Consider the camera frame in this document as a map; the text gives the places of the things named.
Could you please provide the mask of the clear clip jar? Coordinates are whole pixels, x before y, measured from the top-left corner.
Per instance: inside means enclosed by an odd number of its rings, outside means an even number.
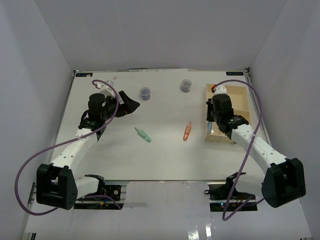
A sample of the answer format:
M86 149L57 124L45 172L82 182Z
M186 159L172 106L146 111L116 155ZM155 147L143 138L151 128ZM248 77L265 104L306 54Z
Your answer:
M189 79L184 79L181 82L180 90L184 93L188 93L191 90L192 82Z
M148 87L142 87L140 89L140 98L144 101L148 101L151 98L151 90Z

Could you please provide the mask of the green highlighter pen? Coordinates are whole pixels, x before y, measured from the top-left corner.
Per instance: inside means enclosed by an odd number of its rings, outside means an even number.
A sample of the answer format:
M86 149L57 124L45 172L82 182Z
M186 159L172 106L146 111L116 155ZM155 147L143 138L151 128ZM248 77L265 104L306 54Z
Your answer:
M142 130L139 129L137 127L134 128L137 132L137 134L142 137L145 141L147 141L148 143L150 143L152 141L152 139Z

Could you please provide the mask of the blue highlighter cap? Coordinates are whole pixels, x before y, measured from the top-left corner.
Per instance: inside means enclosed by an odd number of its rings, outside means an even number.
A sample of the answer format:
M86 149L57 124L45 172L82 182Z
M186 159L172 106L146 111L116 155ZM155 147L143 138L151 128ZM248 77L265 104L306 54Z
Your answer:
M211 134L212 133L212 125L213 123L212 122L208 122L207 123L207 134Z

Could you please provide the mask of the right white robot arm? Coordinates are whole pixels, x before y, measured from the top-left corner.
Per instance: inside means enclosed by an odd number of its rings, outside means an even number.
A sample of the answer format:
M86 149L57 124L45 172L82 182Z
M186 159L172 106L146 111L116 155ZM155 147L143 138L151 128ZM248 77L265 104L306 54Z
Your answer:
M241 146L246 157L252 157L262 169L263 182L255 188L271 207L280 207L306 195L304 167L298 158L287 158L257 137L249 122L234 114L227 94L214 95L206 104L207 120L215 122L218 129Z

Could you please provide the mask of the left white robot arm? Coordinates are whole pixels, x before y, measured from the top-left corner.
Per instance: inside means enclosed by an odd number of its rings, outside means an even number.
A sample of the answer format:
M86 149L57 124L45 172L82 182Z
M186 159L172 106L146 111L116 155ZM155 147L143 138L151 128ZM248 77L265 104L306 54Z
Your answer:
M129 98L124 91L116 96L94 93L89 96L88 109L81 116L75 141L48 164L41 164L36 171L36 201L65 210L71 209L76 200L89 196L99 200L105 196L104 178L86 174L75 178L74 173L89 149L103 135L107 121L133 113L140 103Z

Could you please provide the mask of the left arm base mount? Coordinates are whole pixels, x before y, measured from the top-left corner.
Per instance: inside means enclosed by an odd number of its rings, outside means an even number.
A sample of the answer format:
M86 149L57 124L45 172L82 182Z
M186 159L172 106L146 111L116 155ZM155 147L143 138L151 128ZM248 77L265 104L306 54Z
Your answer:
M77 200L74 208L121 210L121 185L107 184L102 176L87 174L75 180Z

